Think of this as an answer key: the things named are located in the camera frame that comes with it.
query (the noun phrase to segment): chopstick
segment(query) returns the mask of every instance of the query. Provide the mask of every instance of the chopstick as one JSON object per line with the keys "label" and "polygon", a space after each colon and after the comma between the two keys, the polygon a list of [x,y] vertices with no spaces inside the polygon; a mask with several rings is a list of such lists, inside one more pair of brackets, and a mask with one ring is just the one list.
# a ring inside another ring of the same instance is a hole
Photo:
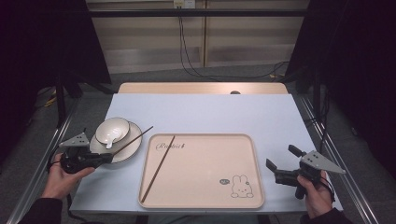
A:
{"label": "chopstick", "polygon": [[154,180],[155,180],[155,178],[157,177],[157,174],[158,174],[158,172],[160,171],[161,166],[163,165],[163,161],[165,160],[165,157],[166,157],[166,155],[168,154],[169,148],[171,148],[172,143],[173,143],[174,140],[175,140],[175,136],[173,136],[173,138],[172,138],[172,140],[171,140],[171,143],[169,143],[169,146],[168,146],[168,148],[166,149],[165,154],[163,155],[163,159],[161,160],[160,165],[158,165],[157,171],[155,172],[154,176],[152,177],[151,181],[149,182],[148,189],[146,189],[146,193],[145,193],[145,195],[143,196],[142,203],[143,203],[143,202],[146,200],[146,198],[148,197],[149,190],[151,189],[152,183],[154,183]]}
{"label": "chopstick", "polygon": [[126,147],[128,147],[129,145],[132,144],[132,142],[134,142],[136,139],[138,139],[139,137],[141,137],[143,134],[145,134],[146,132],[148,132],[150,129],[152,129],[154,126],[151,126],[149,129],[145,130],[144,132],[142,132],[141,134],[139,134],[136,138],[134,138],[131,142],[127,143],[125,146],[121,147],[119,150],[117,150],[116,152],[113,153],[113,157],[115,155],[117,155],[119,152],[121,152],[123,149],[125,149]]}

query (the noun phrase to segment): cartoon bunny print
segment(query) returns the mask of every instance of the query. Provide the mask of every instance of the cartoon bunny print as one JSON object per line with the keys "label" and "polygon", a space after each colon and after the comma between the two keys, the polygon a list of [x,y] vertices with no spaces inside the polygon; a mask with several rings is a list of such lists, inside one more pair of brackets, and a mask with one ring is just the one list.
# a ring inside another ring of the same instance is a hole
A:
{"label": "cartoon bunny print", "polygon": [[251,186],[245,175],[235,175],[233,177],[233,198],[253,198]]}

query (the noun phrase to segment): person's arm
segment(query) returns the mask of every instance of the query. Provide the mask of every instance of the person's arm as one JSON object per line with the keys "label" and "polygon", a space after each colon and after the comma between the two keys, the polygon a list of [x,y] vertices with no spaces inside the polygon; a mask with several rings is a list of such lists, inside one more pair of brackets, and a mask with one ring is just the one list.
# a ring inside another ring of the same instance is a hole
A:
{"label": "person's arm", "polygon": [[89,167],[70,175],[62,169],[59,163],[61,155],[55,156],[56,162],[49,169],[49,177],[41,197],[34,202],[19,224],[61,223],[62,199],[72,191],[82,177],[95,170]]}
{"label": "person's arm", "polygon": [[[328,183],[325,181],[326,173],[322,171],[321,176],[322,183],[328,185]],[[328,189],[322,185],[314,186],[311,181],[300,175],[297,177],[297,180],[306,189],[305,206],[308,215],[302,217],[301,223],[352,223],[340,211],[332,208],[332,196]]]}

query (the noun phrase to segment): wooden tray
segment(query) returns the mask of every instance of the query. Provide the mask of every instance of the wooden tray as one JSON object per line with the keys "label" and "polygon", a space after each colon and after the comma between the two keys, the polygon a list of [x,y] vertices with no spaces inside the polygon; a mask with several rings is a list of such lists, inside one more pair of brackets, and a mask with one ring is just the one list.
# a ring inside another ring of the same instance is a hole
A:
{"label": "wooden tray", "polygon": [[[151,188],[163,155],[173,136]],[[264,203],[253,143],[245,134],[155,134],[139,202],[147,208],[258,208]]]}

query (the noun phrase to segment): power outlet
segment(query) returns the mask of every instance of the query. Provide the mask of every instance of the power outlet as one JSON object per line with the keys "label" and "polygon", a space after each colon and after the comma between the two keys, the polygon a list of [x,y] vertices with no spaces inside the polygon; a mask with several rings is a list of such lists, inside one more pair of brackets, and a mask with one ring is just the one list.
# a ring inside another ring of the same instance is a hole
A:
{"label": "power outlet", "polygon": [[195,0],[184,0],[184,8],[195,8]]}
{"label": "power outlet", "polygon": [[174,0],[174,8],[184,8],[184,0]]}

